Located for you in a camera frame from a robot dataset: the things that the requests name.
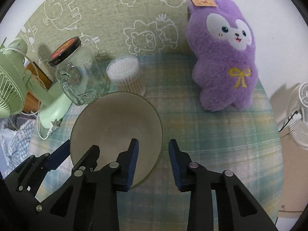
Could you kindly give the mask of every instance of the white fan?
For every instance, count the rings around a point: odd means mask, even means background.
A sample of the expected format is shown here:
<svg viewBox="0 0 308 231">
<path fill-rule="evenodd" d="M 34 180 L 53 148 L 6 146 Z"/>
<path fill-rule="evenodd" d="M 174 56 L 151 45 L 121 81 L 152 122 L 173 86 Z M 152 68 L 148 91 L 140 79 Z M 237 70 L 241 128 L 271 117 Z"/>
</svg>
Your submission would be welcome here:
<svg viewBox="0 0 308 231">
<path fill-rule="evenodd" d="M 297 86 L 289 97 L 286 112 L 289 120 L 296 111 L 301 114 L 301 119 L 295 120 L 289 125 L 290 134 L 298 145 L 308 150 L 308 82 Z"/>
</svg>

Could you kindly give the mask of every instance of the cable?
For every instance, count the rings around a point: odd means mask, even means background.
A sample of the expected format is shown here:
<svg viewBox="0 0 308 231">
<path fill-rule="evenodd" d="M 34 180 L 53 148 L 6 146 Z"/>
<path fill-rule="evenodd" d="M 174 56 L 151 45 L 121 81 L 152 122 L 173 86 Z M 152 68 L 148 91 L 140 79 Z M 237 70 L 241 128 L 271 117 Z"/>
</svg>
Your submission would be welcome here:
<svg viewBox="0 0 308 231">
<path fill-rule="evenodd" d="M 283 130 L 283 129 L 288 125 L 288 123 L 290 122 L 290 120 L 293 118 L 293 116 L 294 116 L 295 114 L 298 114 L 298 112 L 295 111 L 295 112 L 293 113 L 293 115 L 291 116 L 291 118 L 288 119 L 287 123 L 281 128 L 281 130 Z"/>
<path fill-rule="evenodd" d="M 37 78 L 37 80 L 39 81 L 39 83 L 41 83 L 41 85 L 43 85 L 43 87 L 44 87 L 44 89 L 45 90 L 47 90 L 46 89 L 46 86 L 45 86 L 45 84 L 44 84 L 44 82 L 40 79 L 40 77 L 39 77 L 39 72 L 38 72 L 38 70 L 37 70 L 37 68 L 36 68 L 36 66 L 35 66 L 35 64 L 33 63 L 33 61 L 24 53 L 24 52 L 21 52 L 19 49 L 17 49 L 17 48 L 11 48 L 11 47 L 7 47 L 7 48 L 4 48 L 3 50 L 2 50 L 2 52 L 4 52 L 5 50 L 13 50 L 13 51 L 15 51 L 15 52 L 17 52 L 17 53 L 19 53 L 19 54 L 21 54 L 24 58 L 27 58 L 28 59 L 28 61 L 32 64 L 32 66 L 34 67 L 34 69 L 35 69 L 35 72 L 36 72 L 36 75 L 33 75 L 32 74 L 32 76 L 35 76 L 36 78 Z M 26 115 L 26 116 L 32 116 L 32 115 L 36 115 L 36 114 L 38 114 L 38 112 L 39 112 L 39 107 L 40 107 L 40 101 L 38 101 L 39 103 L 39 105 L 38 105 L 38 111 L 36 111 L 35 113 L 31 113 L 31 114 L 26 114 L 26 113 L 24 113 L 24 112 L 22 112 L 21 111 L 21 113 L 23 114 L 23 115 Z"/>
<path fill-rule="evenodd" d="M 52 125 L 50 126 L 50 128 L 49 128 L 49 130 L 48 130 L 48 132 L 47 132 L 47 136 L 46 137 L 42 137 L 42 135 L 41 135 L 41 131 L 39 130 L 39 122 L 38 122 L 39 120 L 37 119 L 36 120 L 36 128 L 37 128 L 37 130 L 38 130 L 38 136 L 42 139 L 42 140 L 46 140 L 51 134 L 52 134 Z"/>
<path fill-rule="evenodd" d="M 3 50 L 2 50 L 2 52 L 4 52 L 5 50 L 13 50 L 13 51 L 15 51 L 15 52 L 17 52 L 17 53 L 19 53 L 19 54 L 21 54 L 24 58 L 27 58 L 28 59 L 28 61 L 32 64 L 32 66 L 34 67 L 34 69 L 35 69 L 35 72 L 36 72 L 36 75 L 33 75 L 32 74 L 32 76 L 34 76 L 34 77 L 36 77 L 37 78 L 37 80 L 39 81 L 39 83 L 41 83 L 42 85 L 43 85 L 43 87 L 44 87 L 44 89 L 45 90 L 47 90 L 46 89 L 46 86 L 45 86 L 45 84 L 43 83 L 43 81 L 40 79 L 40 77 L 39 77 L 39 72 L 38 72 L 38 70 L 37 70 L 37 68 L 36 68 L 36 66 L 35 66 L 35 64 L 33 63 L 33 61 L 25 54 L 25 53 L 23 53 L 23 52 L 21 52 L 19 49 L 16 49 L 16 48 L 11 48 L 11 47 L 8 47 L 8 48 L 4 48 Z M 37 128 L 37 131 L 38 131 L 38 135 L 39 135 L 39 137 L 42 139 L 42 140 L 46 140 L 51 134 L 52 134 L 52 127 L 53 127 L 53 125 L 51 125 L 50 126 L 50 128 L 49 128 L 49 130 L 48 130 L 48 132 L 47 132 L 47 136 L 46 137 L 42 137 L 42 135 L 41 135 L 41 133 L 40 133 L 40 131 L 39 131 L 39 119 L 38 119 L 38 116 L 39 116 L 39 108 L 40 108 L 40 101 L 38 101 L 39 103 L 39 105 L 38 105 L 38 111 L 37 112 L 35 112 L 35 113 L 31 113 L 31 114 L 26 114 L 26 113 L 24 113 L 24 112 L 21 112 L 23 115 L 28 115 L 28 116 L 34 116 L 34 115 L 36 115 L 36 114 L 38 114 L 37 115 L 37 119 L 36 119 L 36 128 Z"/>
<path fill-rule="evenodd" d="M 12 124 L 12 126 L 16 129 L 16 130 L 18 130 L 18 128 L 15 126 L 15 124 L 12 122 L 12 120 L 11 120 L 11 118 L 9 117 L 9 120 L 10 120 L 10 122 L 11 122 L 11 124 Z"/>
</svg>

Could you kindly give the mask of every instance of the yellow bow embroidery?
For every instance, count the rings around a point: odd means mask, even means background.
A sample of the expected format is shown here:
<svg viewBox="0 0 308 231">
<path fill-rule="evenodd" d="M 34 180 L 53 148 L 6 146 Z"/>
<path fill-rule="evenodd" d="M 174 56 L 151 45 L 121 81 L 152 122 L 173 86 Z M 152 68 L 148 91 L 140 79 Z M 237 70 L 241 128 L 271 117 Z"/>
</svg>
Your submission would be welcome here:
<svg viewBox="0 0 308 231">
<path fill-rule="evenodd" d="M 251 71 L 250 69 L 246 69 L 243 71 L 241 71 L 240 69 L 236 69 L 236 68 L 231 68 L 229 70 L 229 74 L 230 76 L 239 76 L 238 81 L 236 83 L 236 85 L 234 86 L 234 88 L 238 88 L 240 86 L 240 84 L 242 83 L 243 88 L 246 88 L 247 85 L 245 83 L 245 78 L 244 76 L 250 76 L 251 75 Z"/>
</svg>

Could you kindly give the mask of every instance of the white wall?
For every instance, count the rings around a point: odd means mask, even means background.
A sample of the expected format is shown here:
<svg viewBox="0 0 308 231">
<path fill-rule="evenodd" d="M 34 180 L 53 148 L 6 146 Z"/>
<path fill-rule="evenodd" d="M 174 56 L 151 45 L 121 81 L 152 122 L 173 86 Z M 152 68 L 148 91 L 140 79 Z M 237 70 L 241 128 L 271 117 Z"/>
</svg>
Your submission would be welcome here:
<svg viewBox="0 0 308 231">
<path fill-rule="evenodd" d="M 285 117 L 290 88 L 308 81 L 308 27 L 291 0 L 234 0 L 256 39 L 259 78 L 277 122 Z M 44 0 L 16 0 L 0 24 L 7 43 Z"/>
<path fill-rule="evenodd" d="M 0 42 L 7 37 L 6 44 L 13 41 L 29 17 L 45 0 L 16 0 L 0 23 Z"/>
</svg>

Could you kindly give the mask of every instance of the cartoon print fabric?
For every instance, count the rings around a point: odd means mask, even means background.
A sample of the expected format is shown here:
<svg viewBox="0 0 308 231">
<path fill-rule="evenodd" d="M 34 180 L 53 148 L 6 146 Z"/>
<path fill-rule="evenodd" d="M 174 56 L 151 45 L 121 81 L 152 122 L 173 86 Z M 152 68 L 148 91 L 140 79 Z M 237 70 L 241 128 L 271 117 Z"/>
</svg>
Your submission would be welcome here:
<svg viewBox="0 0 308 231">
<path fill-rule="evenodd" d="M 187 0 L 46 0 L 17 37 L 49 76 L 58 46 L 79 36 L 98 61 L 123 54 L 192 54 L 185 36 Z"/>
</svg>

